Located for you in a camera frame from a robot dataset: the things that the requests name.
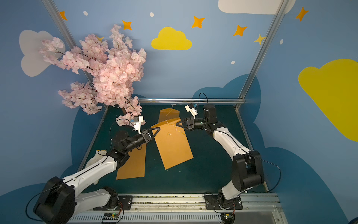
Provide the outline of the kraft paper file bag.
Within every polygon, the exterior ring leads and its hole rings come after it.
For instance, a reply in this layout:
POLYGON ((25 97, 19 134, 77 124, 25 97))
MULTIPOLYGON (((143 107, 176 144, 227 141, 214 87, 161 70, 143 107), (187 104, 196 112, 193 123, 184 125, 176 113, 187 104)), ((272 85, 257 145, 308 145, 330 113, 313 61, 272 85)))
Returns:
POLYGON ((117 170, 117 180, 140 178, 145 176, 146 144, 140 146, 139 150, 129 152, 127 162, 117 170))
POLYGON ((159 112, 158 123, 180 117, 180 111, 173 108, 162 109, 159 112))
POLYGON ((170 119, 151 127, 160 127, 155 141, 166 170, 194 158, 184 129, 176 126, 178 121, 170 119))

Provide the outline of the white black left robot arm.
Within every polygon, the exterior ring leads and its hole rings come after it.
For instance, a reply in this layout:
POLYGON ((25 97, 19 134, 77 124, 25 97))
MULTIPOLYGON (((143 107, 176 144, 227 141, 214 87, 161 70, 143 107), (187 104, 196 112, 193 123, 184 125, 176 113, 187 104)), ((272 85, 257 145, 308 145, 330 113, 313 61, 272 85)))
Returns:
POLYGON ((130 137, 119 131, 112 139, 112 148, 103 158, 89 167, 65 178, 57 176, 46 183, 34 205, 33 212, 47 224, 66 224, 73 216, 106 205, 117 206, 117 192, 102 188, 90 193, 83 191, 103 176, 121 168, 129 159, 129 152, 151 142, 160 128, 145 129, 130 137))

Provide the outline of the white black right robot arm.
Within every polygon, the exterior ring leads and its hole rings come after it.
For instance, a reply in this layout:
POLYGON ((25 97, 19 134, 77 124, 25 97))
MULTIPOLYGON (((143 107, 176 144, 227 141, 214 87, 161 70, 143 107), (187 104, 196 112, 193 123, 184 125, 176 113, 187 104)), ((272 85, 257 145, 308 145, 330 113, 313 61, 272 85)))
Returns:
POLYGON ((231 181, 219 190, 218 199, 223 204, 265 182, 262 157, 257 151, 251 151, 242 145, 229 129, 219 122, 214 105, 204 106, 203 111, 203 118, 197 118, 194 114, 177 122, 176 126, 189 131, 205 130, 232 159, 231 181))

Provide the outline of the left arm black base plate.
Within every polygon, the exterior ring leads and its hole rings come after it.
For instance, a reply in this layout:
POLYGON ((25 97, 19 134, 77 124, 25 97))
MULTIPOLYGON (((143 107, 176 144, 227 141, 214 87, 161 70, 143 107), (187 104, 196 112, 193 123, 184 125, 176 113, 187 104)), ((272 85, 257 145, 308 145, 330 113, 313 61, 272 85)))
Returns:
POLYGON ((131 209, 131 204, 133 201, 133 196, 130 195, 119 195, 111 196, 108 203, 104 206, 93 208, 93 211, 129 211, 131 209))

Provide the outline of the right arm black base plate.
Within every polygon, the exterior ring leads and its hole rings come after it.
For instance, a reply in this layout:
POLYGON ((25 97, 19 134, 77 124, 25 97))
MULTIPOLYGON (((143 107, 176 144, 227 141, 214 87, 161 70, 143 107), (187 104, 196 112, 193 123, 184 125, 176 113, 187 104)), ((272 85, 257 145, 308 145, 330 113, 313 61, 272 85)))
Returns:
POLYGON ((242 210, 243 205, 240 196, 233 199, 225 199, 222 194, 206 193, 203 195, 207 210, 242 210))

